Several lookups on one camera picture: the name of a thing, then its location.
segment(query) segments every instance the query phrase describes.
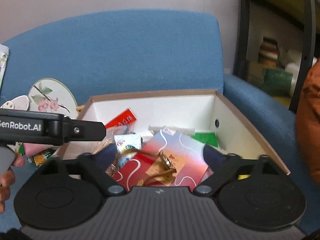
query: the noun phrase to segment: green leaf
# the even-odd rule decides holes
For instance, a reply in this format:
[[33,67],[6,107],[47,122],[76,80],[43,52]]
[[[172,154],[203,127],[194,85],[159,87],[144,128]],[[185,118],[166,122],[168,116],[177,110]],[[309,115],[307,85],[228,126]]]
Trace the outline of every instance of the green leaf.
[[39,90],[42,92],[42,84],[41,84],[41,82],[39,83]]
[[35,95],[35,96],[31,96],[32,99],[35,101],[36,104],[38,104],[38,101],[41,99],[44,99],[45,97],[41,96],[41,95]]
[[44,95],[48,95],[49,93],[52,92],[52,89],[51,88],[48,88],[48,87],[44,87],[43,90],[42,90],[42,93]]

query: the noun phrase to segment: branch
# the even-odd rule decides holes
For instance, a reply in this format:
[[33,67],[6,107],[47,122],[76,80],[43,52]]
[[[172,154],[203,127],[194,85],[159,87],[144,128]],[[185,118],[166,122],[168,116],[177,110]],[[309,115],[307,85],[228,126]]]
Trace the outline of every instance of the branch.
[[[39,88],[37,88],[36,86],[33,86],[33,87],[34,87],[36,90],[38,90],[38,91],[41,93],[41,95],[43,95],[46,99],[48,99],[49,101],[51,101],[51,99],[50,99],[49,97],[47,97],[44,93],[42,93]],[[64,106],[62,106],[62,105],[59,105],[59,104],[58,104],[58,106],[66,109],[66,110],[70,113],[70,111],[68,110],[68,108],[66,108],[66,107],[64,107]]]

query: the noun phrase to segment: finger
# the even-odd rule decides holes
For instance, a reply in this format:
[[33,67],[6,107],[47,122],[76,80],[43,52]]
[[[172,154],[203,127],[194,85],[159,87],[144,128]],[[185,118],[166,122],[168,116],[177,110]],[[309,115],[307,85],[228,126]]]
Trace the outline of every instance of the finger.
[[0,178],[0,184],[3,187],[9,187],[13,183],[15,183],[16,179],[13,173],[13,170],[9,169],[7,170]]
[[0,202],[0,214],[4,212],[4,203]]
[[16,166],[16,167],[23,166],[24,163],[25,163],[24,158],[19,153],[16,153],[16,158],[13,161],[12,166]]
[[0,201],[4,202],[10,198],[10,188],[9,187],[0,187]]

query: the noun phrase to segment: silver bolt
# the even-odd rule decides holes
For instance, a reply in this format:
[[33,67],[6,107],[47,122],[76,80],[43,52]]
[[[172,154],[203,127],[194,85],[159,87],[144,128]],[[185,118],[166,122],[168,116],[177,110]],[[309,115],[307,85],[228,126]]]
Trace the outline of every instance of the silver bolt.
[[208,194],[211,192],[212,189],[209,186],[200,185],[200,186],[196,187],[195,190],[200,194]]
[[76,127],[76,128],[74,129],[74,132],[75,132],[75,134],[79,134],[79,133],[80,133],[80,129],[79,129],[78,127]]
[[113,185],[108,188],[108,191],[112,194],[119,194],[124,191],[124,188],[120,185]]

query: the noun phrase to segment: gray ribbed panel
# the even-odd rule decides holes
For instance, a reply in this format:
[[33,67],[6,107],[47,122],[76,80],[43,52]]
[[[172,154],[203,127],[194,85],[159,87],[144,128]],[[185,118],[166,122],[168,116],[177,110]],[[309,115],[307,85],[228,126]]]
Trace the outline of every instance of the gray ribbed panel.
[[22,232],[33,240],[300,240],[296,227],[280,232],[256,232],[232,223],[210,198],[190,194],[186,187],[134,187],[112,197],[99,213],[75,228]]

